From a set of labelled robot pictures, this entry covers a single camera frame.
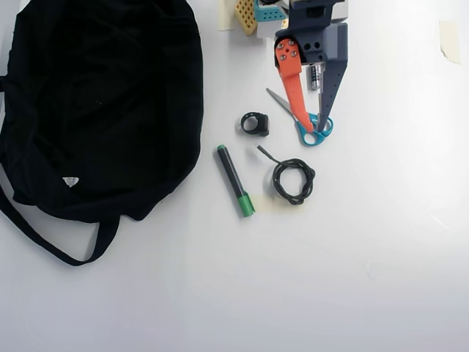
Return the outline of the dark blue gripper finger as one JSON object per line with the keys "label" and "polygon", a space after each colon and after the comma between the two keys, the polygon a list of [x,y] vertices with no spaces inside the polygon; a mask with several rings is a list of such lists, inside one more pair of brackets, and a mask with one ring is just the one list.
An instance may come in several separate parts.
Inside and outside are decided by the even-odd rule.
{"label": "dark blue gripper finger", "polygon": [[323,131],[325,128],[333,103],[336,99],[341,80],[344,76],[345,70],[347,69],[347,64],[347,60],[336,60],[317,65],[320,69],[318,131]]}

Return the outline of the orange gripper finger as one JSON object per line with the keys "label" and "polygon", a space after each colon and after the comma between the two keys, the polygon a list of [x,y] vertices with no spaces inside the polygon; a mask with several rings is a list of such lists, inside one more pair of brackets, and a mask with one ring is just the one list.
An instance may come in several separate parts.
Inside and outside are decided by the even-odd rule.
{"label": "orange gripper finger", "polygon": [[275,55],[278,72],[290,105],[290,111],[307,132],[312,132],[314,126],[310,120],[309,113],[306,111],[300,81],[302,64],[298,44],[293,39],[282,39],[276,44]]}

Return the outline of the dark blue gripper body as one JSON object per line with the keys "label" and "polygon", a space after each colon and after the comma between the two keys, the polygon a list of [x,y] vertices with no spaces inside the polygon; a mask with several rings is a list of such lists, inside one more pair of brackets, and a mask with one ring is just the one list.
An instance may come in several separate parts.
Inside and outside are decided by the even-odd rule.
{"label": "dark blue gripper body", "polygon": [[303,65],[348,63],[347,1],[289,1],[282,8],[289,25],[276,32],[276,51],[287,40],[296,43]]}

